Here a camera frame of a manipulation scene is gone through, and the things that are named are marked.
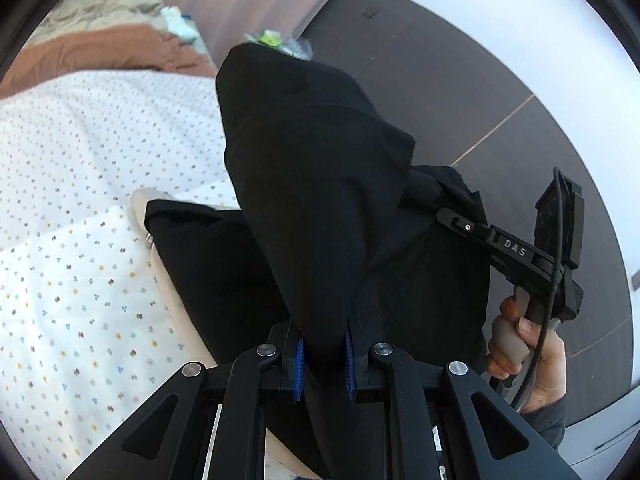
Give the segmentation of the right hand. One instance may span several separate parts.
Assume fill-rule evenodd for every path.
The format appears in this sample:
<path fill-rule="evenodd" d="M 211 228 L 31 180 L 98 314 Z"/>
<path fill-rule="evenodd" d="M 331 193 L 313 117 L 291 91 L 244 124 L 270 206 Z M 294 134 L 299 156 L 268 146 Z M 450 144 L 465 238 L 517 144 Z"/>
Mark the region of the right hand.
<path fill-rule="evenodd" d="M 518 336 L 529 346 L 536 346 L 541 334 L 541 326 L 522 318 L 514 296 L 502 300 L 500 316 L 511 323 Z M 522 366 L 512 362 L 491 339 L 486 358 L 488 374 L 497 379 L 506 379 L 518 374 Z M 567 364 L 563 339 L 549 330 L 541 347 L 532 392 L 521 409 L 529 414 L 563 399 L 567 390 Z"/>

